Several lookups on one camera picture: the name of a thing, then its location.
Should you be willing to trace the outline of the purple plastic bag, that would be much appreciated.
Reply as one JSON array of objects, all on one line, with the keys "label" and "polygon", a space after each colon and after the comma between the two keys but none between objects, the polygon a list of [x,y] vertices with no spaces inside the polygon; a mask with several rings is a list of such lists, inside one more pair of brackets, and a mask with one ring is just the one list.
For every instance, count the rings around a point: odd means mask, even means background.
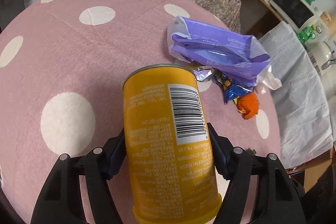
[{"label": "purple plastic bag", "polygon": [[175,17],[167,26],[169,54],[220,70],[246,86],[256,86],[258,75],[270,65],[270,56],[253,35],[197,20]]}]

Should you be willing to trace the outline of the green soda bottle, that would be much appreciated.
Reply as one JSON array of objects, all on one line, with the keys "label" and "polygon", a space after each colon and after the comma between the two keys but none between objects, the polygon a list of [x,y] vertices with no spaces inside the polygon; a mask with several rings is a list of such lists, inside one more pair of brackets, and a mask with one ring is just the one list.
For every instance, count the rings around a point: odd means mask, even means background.
[{"label": "green soda bottle", "polygon": [[305,27],[301,32],[297,34],[297,38],[302,44],[305,44],[309,39],[315,39],[315,30],[317,26],[315,24]]}]

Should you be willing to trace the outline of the white sheet cover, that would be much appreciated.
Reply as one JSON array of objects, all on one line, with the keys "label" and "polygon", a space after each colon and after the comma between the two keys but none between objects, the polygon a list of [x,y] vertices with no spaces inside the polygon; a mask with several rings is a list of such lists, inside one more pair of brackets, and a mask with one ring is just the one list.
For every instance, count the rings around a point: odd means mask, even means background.
[{"label": "white sheet cover", "polygon": [[272,74],[282,86],[272,92],[286,169],[329,151],[335,142],[329,104],[318,72],[288,23],[280,22],[259,42],[270,56]]}]

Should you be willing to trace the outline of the blue snack wrapper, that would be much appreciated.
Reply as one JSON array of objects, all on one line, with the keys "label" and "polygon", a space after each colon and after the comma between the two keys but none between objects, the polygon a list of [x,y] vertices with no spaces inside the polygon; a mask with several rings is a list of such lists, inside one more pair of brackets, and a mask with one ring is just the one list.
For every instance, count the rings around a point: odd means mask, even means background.
[{"label": "blue snack wrapper", "polygon": [[236,80],[224,75],[219,70],[213,71],[212,80],[222,90],[225,104],[228,104],[228,102],[238,97],[246,96],[253,91],[251,87],[238,83]]}]

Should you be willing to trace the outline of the white tissue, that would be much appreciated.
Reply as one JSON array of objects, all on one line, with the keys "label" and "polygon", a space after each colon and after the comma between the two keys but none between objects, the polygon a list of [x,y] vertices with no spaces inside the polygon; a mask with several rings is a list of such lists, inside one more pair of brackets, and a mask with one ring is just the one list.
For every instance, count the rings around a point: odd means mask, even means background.
[{"label": "white tissue", "polygon": [[257,75],[257,85],[254,88],[254,91],[256,93],[265,94],[266,87],[270,90],[277,90],[282,87],[281,80],[274,77],[271,65],[267,66]]}]

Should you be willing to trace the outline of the white electric kettle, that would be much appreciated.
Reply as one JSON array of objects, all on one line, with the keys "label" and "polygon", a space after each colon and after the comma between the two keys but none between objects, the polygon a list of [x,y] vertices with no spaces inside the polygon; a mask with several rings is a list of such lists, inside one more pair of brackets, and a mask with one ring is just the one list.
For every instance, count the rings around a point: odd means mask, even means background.
[{"label": "white electric kettle", "polygon": [[314,43],[309,48],[308,55],[319,77],[326,73],[335,72],[334,51],[330,49],[326,42]]}]

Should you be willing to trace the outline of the yellow cylindrical can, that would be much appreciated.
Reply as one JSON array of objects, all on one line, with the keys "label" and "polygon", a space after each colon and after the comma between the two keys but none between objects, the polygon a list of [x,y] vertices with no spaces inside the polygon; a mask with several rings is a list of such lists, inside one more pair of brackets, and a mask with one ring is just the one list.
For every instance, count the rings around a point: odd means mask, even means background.
[{"label": "yellow cylindrical can", "polygon": [[139,223],[207,223],[218,192],[197,79],[177,65],[133,72],[123,85],[133,214]]}]

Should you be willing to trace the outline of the white microwave oven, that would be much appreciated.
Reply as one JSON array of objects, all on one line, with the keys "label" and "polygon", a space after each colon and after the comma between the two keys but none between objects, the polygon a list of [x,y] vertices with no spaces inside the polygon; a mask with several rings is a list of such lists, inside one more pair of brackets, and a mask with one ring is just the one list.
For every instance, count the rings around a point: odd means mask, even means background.
[{"label": "white microwave oven", "polygon": [[326,23],[304,0],[269,0],[268,3],[297,34],[306,27],[316,26],[314,33],[319,38],[328,36]]}]

